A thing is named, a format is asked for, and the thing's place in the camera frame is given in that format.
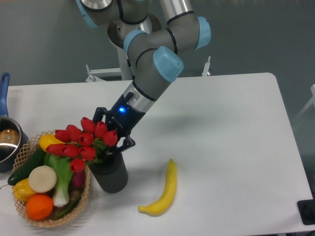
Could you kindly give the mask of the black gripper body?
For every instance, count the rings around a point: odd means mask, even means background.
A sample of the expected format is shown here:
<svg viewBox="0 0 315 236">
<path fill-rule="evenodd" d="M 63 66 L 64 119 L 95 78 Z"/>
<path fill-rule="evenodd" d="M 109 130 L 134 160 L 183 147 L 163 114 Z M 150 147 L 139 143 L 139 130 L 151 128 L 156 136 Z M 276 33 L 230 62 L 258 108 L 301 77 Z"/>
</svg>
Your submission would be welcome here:
<svg viewBox="0 0 315 236">
<path fill-rule="evenodd" d="M 126 97 L 121 95 L 111 110 L 105 114 L 105 124 L 108 131 L 115 130 L 118 138 L 128 136 L 145 113 L 137 111 L 128 101 L 133 93 L 128 93 Z"/>
</svg>

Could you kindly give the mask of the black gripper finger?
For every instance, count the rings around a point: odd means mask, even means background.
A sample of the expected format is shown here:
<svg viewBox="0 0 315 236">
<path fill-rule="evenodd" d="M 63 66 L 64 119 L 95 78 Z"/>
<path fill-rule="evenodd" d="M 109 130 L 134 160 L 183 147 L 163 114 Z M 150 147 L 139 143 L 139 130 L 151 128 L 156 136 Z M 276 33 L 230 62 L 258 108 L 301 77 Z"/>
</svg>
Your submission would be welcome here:
<svg viewBox="0 0 315 236">
<path fill-rule="evenodd" d="M 109 153 L 112 153 L 112 154 L 118 154 L 134 146 L 135 146 L 135 140 L 130 135 L 127 135 L 124 137 L 123 142 L 119 147 L 118 146 L 111 147 L 109 148 L 108 151 Z"/>
<path fill-rule="evenodd" d="M 98 123 L 102 121 L 103 117 L 108 113 L 108 110 L 105 107 L 97 107 L 93 116 L 92 121 Z"/>
</svg>

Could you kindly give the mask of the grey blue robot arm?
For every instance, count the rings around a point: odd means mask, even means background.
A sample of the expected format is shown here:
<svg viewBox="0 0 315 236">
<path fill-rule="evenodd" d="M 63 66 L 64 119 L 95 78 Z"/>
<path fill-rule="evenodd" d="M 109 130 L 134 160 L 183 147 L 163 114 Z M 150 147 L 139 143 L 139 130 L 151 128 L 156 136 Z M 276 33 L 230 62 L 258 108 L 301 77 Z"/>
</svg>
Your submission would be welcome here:
<svg viewBox="0 0 315 236">
<path fill-rule="evenodd" d="M 93 118 L 95 122 L 104 120 L 123 141 L 120 147 L 111 149 L 112 153 L 134 146 L 132 129 L 183 70 L 179 54 L 204 47 L 211 40 L 209 23 L 195 16 L 189 0 L 162 0 L 160 5 L 167 27 L 147 33 L 140 29 L 149 18 L 145 0 L 77 1 L 91 27 L 113 23 L 129 26 L 126 33 L 117 33 L 117 37 L 135 77 L 110 110 L 97 108 Z"/>
</svg>

